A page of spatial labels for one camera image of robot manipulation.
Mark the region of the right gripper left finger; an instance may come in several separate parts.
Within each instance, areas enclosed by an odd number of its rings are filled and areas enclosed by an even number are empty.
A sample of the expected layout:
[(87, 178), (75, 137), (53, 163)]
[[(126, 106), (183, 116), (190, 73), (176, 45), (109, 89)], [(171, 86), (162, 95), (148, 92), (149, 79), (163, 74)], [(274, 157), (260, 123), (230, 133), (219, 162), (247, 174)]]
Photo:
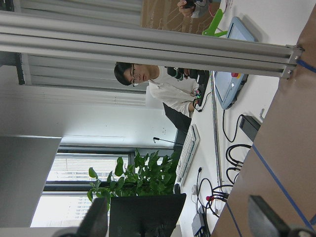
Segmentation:
[(96, 198), (79, 227), (58, 230), (57, 237), (105, 237), (108, 231), (106, 198)]

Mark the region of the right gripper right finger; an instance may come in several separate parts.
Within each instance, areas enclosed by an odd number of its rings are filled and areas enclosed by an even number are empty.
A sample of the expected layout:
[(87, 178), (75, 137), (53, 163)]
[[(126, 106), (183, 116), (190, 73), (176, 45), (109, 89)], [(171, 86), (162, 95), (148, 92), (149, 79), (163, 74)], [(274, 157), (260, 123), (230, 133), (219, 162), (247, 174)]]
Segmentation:
[(248, 198), (248, 225), (254, 237), (314, 237), (316, 233), (304, 227), (289, 226), (261, 196)]

